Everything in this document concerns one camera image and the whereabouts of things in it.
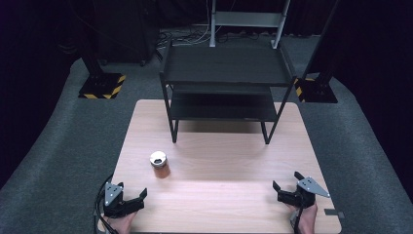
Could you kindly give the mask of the person's left hand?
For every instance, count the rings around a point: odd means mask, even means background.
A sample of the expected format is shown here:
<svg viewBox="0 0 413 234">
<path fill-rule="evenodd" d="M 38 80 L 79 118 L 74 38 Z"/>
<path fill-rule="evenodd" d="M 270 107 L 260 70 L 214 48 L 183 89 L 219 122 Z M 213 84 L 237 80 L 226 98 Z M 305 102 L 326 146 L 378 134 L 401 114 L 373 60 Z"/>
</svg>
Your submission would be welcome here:
<svg viewBox="0 0 413 234">
<path fill-rule="evenodd" d="M 118 234 L 131 234 L 131 224 L 137 213 L 128 214 L 119 218 L 105 216 L 104 220 L 118 232 Z"/>
</svg>

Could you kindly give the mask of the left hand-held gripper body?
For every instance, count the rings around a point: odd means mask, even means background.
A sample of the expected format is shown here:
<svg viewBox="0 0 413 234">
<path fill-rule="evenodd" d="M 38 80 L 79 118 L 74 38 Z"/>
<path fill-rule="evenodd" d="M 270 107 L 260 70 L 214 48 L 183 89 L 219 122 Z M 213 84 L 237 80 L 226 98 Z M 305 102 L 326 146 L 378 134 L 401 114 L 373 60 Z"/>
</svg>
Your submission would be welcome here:
<svg viewBox="0 0 413 234">
<path fill-rule="evenodd" d="M 137 198 L 126 201 L 123 198 L 124 188 L 106 182 L 104 186 L 103 212 L 111 218 L 119 218 L 135 213 L 144 208 L 144 199 Z"/>
</svg>

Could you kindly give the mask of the person's right hand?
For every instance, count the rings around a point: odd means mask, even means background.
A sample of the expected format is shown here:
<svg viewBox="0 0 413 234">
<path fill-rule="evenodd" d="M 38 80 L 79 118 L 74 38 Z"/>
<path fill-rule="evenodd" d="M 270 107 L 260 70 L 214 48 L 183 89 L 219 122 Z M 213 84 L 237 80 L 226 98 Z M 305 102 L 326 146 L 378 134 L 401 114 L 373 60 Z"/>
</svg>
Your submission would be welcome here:
<svg viewBox="0 0 413 234">
<path fill-rule="evenodd" d="M 315 234 L 315 224 L 318 213 L 318 205 L 313 204 L 306 209 L 286 205 L 291 213 L 295 215 L 298 223 L 294 224 L 294 231 L 298 234 Z"/>
</svg>

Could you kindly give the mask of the black slanted stand pole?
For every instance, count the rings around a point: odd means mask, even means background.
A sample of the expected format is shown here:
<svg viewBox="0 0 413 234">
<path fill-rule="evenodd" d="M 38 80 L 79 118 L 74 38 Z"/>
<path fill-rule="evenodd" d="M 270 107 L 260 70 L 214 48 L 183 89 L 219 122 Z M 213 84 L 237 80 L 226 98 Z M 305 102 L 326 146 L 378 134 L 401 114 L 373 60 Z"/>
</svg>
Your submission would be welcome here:
<svg viewBox="0 0 413 234">
<path fill-rule="evenodd" d="M 340 2 L 341 0 L 334 0 L 334 5 L 319 37 L 319 41 L 302 75 L 304 79 L 307 79 L 311 74 L 316 73 L 318 74 L 318 77 L 320 77 L 321 74 L 326 72 L 332 64 L 335 50 L 328 49 L 327 46 L 332 42 L 332 27 L 334 26 L 334 21 L 336 20 L 336 12 L 339 8 Z"/>
</svg>

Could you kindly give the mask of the spice jar with silver lid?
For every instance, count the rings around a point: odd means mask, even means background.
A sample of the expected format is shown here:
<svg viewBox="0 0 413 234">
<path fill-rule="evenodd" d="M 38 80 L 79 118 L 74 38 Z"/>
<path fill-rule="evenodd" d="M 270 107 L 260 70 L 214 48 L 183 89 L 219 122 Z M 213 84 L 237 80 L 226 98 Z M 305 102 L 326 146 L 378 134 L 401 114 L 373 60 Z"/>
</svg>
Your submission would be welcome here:
<svg viewBox="0 0 413 234">
<path fill-rule="evenodd" d="M 150 164 L 157 178 L 166 178 L 170 175 L 169 161 L 165 152 L 153 152 L 150 155 Z"/>
</svg>

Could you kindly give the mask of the black two-tier metal shelf rack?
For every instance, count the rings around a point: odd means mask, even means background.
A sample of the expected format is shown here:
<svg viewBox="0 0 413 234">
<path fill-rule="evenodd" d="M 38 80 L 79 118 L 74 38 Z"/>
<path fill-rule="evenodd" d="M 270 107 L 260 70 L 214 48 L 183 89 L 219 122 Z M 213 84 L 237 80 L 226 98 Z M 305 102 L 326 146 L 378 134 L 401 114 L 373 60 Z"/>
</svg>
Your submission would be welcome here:
<svg viewBox="0 0 413 234">
<path fill-rule="evenodd" d="M 159 71 L 172 140 L 181 121 L 258 122 L 266 143 L 275 132 L 296 72 L 276 49 L 166 46 Z"/>
</svg>

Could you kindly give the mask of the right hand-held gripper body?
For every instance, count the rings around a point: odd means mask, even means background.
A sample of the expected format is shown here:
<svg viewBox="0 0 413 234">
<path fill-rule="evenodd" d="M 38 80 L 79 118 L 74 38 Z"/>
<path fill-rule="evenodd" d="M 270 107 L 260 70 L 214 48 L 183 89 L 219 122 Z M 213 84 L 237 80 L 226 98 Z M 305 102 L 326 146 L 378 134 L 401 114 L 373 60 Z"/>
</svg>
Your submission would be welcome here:
<svg viewBox="0 0 413 234">
<path fill-rule="evenodd" d="M 312 177 L 299 178 L 296 190 L 285 191 L 277 186 L 278 201 L 296 208 L 309 208 L 316 202 L 316 196 L 329 198 L 330 194 L 322 188 Z"/>
</svg>

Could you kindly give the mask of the black tape strip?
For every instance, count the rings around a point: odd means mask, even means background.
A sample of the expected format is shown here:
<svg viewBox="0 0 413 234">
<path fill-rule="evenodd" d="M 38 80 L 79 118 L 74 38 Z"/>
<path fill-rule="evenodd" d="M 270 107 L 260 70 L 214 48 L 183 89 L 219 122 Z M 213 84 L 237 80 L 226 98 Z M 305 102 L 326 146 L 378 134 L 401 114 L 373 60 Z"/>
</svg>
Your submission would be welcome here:
<svg viewBox="0 0 413 234">
<path fill-rule="evenodd" d="M 344 219 L 344 213 L 343 212 L 339 212 L 335 209 L 324 209 L 324 213 L 325 215 L 336 215 L 339 219 Z"/>
</svg>

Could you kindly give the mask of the large black box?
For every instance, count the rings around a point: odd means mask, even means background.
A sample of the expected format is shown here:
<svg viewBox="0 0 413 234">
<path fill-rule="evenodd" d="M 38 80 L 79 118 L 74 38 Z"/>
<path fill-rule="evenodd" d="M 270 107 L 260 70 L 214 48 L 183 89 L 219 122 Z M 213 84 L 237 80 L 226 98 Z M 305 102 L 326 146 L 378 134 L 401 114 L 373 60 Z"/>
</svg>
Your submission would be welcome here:
<svg viewBox="0 0 413 234">
<path fill-rule="evenodd" d="M 156 0 L 94 0 L 96 55 L 102 62 L 144 66 L 160 34 Z"/>
</svg>

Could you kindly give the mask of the grey metal stand frame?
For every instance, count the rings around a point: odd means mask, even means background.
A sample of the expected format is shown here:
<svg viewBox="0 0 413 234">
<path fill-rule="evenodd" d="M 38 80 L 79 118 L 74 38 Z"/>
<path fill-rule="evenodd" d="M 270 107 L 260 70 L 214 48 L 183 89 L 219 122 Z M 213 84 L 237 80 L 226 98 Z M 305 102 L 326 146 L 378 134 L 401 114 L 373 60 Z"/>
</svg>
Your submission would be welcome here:
<svg viewBox="0 0 413 234">
<path fill-rule="evenodd" d="M 276 37 L 271 41 L 271 46 L 276 49 L 282 37 L 282 30 L 287 18 L 287 12 L 291 0 L 285 0 L 280 13 L 253 13 L 253 12 L 233 12 L 217 11 L 216 0 L 211 0 L 210 11 L 210 38 L 209 45 L 215 46 L 215 34 L 218 26 L 235 27 L 267 27 L 277 30 Z"/>
</svg>

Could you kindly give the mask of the black stand base yellow stripes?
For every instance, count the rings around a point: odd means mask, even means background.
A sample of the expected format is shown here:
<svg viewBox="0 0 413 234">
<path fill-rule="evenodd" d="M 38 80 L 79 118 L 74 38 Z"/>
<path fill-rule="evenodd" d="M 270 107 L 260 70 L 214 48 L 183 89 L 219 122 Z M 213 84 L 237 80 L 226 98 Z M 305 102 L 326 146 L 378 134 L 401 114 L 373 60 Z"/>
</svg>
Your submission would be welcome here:
<svg viewBox="0 0 413 234">
<path fill-rule="evenodd" d="M 111 99 L 121 91 L 126 76 L 121 73 L 90 75 L 79 91 L 79 98 Z"/>
<path fill-rule="evenodd" d="M 329 84 L 323 84 L 312 78 L 296 78 L 294 81 L 296 95 L 301 102 L 337 103 Z"/>
</svg>

